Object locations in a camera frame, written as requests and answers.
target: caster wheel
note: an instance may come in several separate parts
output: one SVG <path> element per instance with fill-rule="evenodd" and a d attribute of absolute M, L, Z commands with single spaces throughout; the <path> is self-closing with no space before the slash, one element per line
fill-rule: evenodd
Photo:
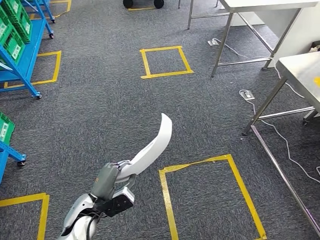
<path fill-rule="evenodd" d="M 24 161 L 18 161 L 18 162 L 17 162 L 17 165 L 18 167 L 23 167 L 23 166 L 26 165 L 26 160 L 24 160 Z"/>
<path fill-rule="evenodd" d="M 161 9 L 164 6 L 165 1 L 164 0 L 154 0 L 153 4 L 156 9 Z"/>
<path fill-rule="evenodd" d="M 134 5 L 134 0 L 123 0 L 123 5 L 126 9 L 131 9 Z"/>

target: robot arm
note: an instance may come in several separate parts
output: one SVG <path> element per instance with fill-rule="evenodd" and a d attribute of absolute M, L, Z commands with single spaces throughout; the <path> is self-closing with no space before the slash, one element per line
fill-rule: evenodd
<path fill-rule="evenodd" d="M 152 142 L 132 160 L 107 163 L 97 175 L 91 193 L 78 197 L 68 212 L 57 240 L 91 240 L 103 213 L 113 217 L 134 206 L 130 190 L 136 176 L 160 156 L 170 142 L 172 122 L 162 113 L 160 129 Z M 115 184 L 128 181 L 115 191 Z"/>

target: white wall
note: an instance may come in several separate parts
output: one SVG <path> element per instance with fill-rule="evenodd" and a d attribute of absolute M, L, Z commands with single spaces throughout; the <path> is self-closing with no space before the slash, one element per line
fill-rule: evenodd
<path fill-rule="evenodd" d="M 275 60 L 308 52 L 312 42 L 320 40 L 319 26 L 320 3 L 303 9 L 275 54 Z"/>
<path fill-rule="evenodd" d="M 292 19 L 297 9 L 285 9 L 275 11 L 245 12 L 245 16 L 252 25 L 266 23 L 278 37 L 281 37 L 285 29 Z M 239 18 L 235 18 L 232 26 L 243 26 L 245 23 Z M 320 3 L 315 7 L 303 8 L 294 21 L 291 30 L 284 39 L 274 59 L 306 53 L 311 43 L 320 41 Z"/>

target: black wheel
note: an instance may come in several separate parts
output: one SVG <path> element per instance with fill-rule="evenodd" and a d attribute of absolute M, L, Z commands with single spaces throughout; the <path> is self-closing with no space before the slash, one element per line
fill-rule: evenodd
<path fill-rule="evenodd" d="M 23 167 L 23 166 L 26 165 L 26 160 L 24 160 L 24 161 L 17 161 L 17 162 L 17 165 L 18 167 Z"/>
<path fill-rule="evenodd" d="M 154 0 L 153 4 L 156 9 L 161 9 L 164 6 L 165 1 L 164 0 Z"/>
<path fill-rule="evenodd" d="M 123 0 L 123 5 L 126 9 L 131 9 L 134 5 L 134 0 Z"/>

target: green plastic crate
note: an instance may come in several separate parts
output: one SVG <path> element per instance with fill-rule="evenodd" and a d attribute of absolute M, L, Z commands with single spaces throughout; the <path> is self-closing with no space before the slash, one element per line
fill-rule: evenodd
<path fill-rule="evenodd" d="M 14 123 L 0 111 L 0 141 L 10 145 L 10 139 L 14 127 Z"/>
<path fill-rule="evenodd" d="M 14 27 L 3 47 L 17 64 L 20 60 L 21 55 L 23 55 L 26 45 Z"/>
<path fill-rule="evenodd" d="M 24 8 L 22 9 L 19 21 L 13 22 L 13 25 L 25 44 L 30 42 L 32 24 Z"/>
<path fill-rule="evenodd" d="M 0 6 L 0 44 L 3 46 L 13 28 L 7 14 Z"/>
<path fill-rule="evenodd" d="M 7 13 L 11 23 L 19 22 L 21 11 L 25 10 L 19 0 L 2 0 L 1 6 Z"/>

